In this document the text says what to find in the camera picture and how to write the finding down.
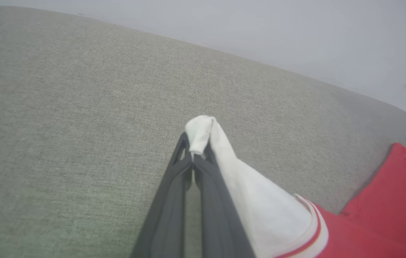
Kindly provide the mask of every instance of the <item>red stripe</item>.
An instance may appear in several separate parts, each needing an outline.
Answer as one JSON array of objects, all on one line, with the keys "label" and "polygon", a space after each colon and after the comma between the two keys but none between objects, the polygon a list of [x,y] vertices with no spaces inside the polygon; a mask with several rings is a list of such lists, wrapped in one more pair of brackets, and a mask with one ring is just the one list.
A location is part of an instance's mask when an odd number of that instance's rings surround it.
[{"label": "red stripe", "polygon": [[313,243],[316,241],[316,239],[319,237],[319,234],[321,233],[321,220],[319,219],[319,214],[316,208],[313,206],[314,212],[316,212],[316,216],[318,217],[318,229],[316,230],[316,233],[314,233],[313,237],[304,245],[302,245],[300,248],[295,249],[294,251],[282,254],[280,256],[276,256],[275,258],[286,258],[290,257],[292,255],[296,255],[300,252],[303,252],[305,249],[309,248]]}]

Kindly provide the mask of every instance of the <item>red fabric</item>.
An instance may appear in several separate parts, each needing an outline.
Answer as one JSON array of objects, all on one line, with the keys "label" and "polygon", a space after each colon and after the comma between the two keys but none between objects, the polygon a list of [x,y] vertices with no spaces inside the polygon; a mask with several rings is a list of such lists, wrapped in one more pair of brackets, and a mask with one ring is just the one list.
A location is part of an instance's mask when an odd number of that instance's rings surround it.
[{"label": "red fabric", "polygon": [[393,144],[373,181],[340,215],[318,209],[329,230],[319,258],[406,258],[406,147]]}]

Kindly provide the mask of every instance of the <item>white wall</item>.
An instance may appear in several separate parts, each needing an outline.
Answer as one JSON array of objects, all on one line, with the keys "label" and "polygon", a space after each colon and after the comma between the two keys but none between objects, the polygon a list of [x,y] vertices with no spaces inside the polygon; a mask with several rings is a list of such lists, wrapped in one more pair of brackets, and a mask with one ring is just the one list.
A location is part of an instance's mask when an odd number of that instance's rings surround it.
[{"label": "white wall", "polygon": [[288,69],[406,111],[406,0],[0,0]]}]

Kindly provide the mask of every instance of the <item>white fabric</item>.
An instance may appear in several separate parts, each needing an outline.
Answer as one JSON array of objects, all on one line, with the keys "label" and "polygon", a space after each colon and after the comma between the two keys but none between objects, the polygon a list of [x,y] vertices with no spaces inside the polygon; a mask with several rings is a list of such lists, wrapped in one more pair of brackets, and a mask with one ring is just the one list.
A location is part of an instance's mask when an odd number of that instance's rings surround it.
[{"label": "white fabric", "polygon": [[[239,160],[214,117],[197,116],[185,125],[185,132],[192,155],[201,155],[208,141],[211,143],[257,258],[271,258],[291,252],[313,237],[317,221],[322,218],[314,209],[310,209],[309,205],[312,204],[288,194]],[[305,252],[306,257],[318,255],[326,245],[327,238],[328,233],[321,237],[321,244],[311,245],[312,248]]]}]

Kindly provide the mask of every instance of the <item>gray upholstery fabric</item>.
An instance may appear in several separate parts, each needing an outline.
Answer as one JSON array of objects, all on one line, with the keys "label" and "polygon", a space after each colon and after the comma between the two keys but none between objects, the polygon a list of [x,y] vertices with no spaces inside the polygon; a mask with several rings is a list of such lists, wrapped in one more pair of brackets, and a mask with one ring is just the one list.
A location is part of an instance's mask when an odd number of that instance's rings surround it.
[{"label": "gray upholstery fabric", "polygon": [[393,142],[406,145],[406,113],[380,101],[101,21],[0,7],[0,257],[128,256],[200,114],[241,160],[331,212]]}]

